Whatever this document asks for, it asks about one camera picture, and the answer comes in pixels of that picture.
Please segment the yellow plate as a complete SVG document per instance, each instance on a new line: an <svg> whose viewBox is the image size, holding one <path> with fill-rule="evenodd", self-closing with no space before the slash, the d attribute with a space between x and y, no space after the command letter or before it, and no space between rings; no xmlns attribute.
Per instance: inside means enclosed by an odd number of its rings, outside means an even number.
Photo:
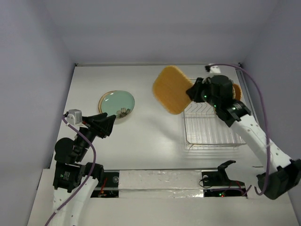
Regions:
<svg viewBox="0 0 301 226"><path fill-rule="evenodd" d="M233 93L233 99L236 99L236 90L235 90L235 84L232 84L232 93Z"/></svg>
<svg viewBox="0 0 301 226"><path fill-rule="evenodd" d="M192 86L192 81L177 66L169 65L154 81L152 92L170 114L178 115L191 103L186 91Z"/></svg>

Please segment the orange plate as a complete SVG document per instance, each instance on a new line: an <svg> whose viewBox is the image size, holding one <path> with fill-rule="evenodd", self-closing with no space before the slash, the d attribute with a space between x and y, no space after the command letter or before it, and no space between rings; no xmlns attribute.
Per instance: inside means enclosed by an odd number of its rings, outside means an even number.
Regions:
<svg viewBox="0 0 301 226"><path fill-rule="evenodd" d="M235 84L235 90L236 90L236 100L240 101L242 98L241 87L239 85Z"/></svg>

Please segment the wire dish rack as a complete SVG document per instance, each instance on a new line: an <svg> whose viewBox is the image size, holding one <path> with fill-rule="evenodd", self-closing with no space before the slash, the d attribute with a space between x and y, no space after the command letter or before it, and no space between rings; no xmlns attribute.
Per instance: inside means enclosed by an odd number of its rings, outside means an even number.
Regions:
<svg viewBox="0 0 301 226"><path fill-rule="evenodd" d="M229 128L208 103L191 102L182 113L185 150L200 153L218 149L236 149L246 142Z"/></svg>

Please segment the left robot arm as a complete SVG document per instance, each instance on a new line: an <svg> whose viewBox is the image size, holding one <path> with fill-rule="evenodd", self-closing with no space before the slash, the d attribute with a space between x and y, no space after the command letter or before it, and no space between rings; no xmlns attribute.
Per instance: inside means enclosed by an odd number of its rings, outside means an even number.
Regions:
<svg viewBox="0 0 301 226"><path fill-rule="evenodd" d="M96 186L104 181L103 165L96 162L96 137L106 138L113 129L115 115L100 113L82 116L77 109L62 116L63 123L76 135L63 137L55 144L53 213L47 226L77 226Z"/></svg>

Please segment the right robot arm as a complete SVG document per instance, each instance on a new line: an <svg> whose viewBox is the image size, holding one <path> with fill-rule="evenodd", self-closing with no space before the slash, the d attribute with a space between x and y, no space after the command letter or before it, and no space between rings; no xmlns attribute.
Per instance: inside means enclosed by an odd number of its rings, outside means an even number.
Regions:
<svg viewBox="0 0 301 226"><path fill-rule="evenodd" d="M257 193L275 200L299 184L301 161L293 160L271 141L248 107L235 99L233 82L227 76L197 78L186 94L193 102L212 106L218 118L242 137L262 163L265 172L254 172Z"/></svg>

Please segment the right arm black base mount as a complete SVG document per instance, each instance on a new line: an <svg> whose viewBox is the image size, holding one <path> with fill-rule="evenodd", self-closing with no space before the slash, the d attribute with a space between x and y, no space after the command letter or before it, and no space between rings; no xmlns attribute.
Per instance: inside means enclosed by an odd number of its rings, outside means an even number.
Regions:
<svg viewBox="0 0 301 226"><path fill-rule="evenodd" d="M225 170L233 163L236 163L236 161L229 160L219 165L217 169L201 171L199 185L204 189L209 189L215 186L229 186L232 180L228 178Z"/></svg>

